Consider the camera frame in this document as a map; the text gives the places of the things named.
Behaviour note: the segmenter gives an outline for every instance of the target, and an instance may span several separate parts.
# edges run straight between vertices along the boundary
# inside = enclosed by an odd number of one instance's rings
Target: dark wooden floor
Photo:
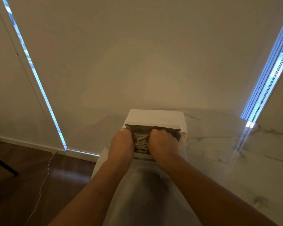
[[[14,177],[0,167],[0,226],[26,224],[37,204],[51,156],[50,152],[0,142],[0,159],[19,172]],[[94,162],[54,155],[40,203],[27,226],[49,224],[88,183],[94,166]]]

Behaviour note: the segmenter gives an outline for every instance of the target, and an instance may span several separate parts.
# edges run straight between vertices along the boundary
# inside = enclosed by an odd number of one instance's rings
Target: forearm
[[[105,161],[83,190],[57,215],[49,226],[103,224],[114,192],[125,171]]]
[[[172,178],[187,202],[206,225],[276,225],[233,193],[208,178],[182,157],[162,168]]]

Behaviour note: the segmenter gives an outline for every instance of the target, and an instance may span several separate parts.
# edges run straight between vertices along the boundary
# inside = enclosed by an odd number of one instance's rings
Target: chair leg
[[[3,161],[0,160],[0,166],[4,167],[4,169],[8,170],[9,172],[13,173],[15,176],[17,176],[19,173],[15,171],[13,168],[11,168],[9,165],[5,164]]]

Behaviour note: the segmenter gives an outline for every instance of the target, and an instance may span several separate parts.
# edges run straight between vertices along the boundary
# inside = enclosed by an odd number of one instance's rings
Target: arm
[[[152,130],[148,149],[174,181],[204,226],[276,225],[178,155],[176,139],[165,130]]]
[[[49,226],[102,225],[114,192],[131,164],[133,153],[131,132],[128,129],[117,132],[111,141],[108,159]]]

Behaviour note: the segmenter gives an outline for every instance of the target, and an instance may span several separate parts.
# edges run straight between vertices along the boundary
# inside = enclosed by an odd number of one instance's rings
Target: white baseboard
[[[58,154],[65,155],[65,156],[70,156],[78,159],[83,159],[91,162],[97,162],[98,156],[90,155],[90,153],[85,153],[85,152],[79,152],[79,151],[65,151],[64,149],[58,149],[58,148],[51,148],[51,147],[46,147],[42,145],[37,145],[33,143],[28,143],[24,141],[19,141],[19,140],[14,140],[6,137],[1,137],[0,136],[0,141],[5,142],[5,143],[11,143],[19,146],[24,146],[24,147],[29,147],[29,148],[34,148],[42,151],[47,151],[47,152],[57,152]]]

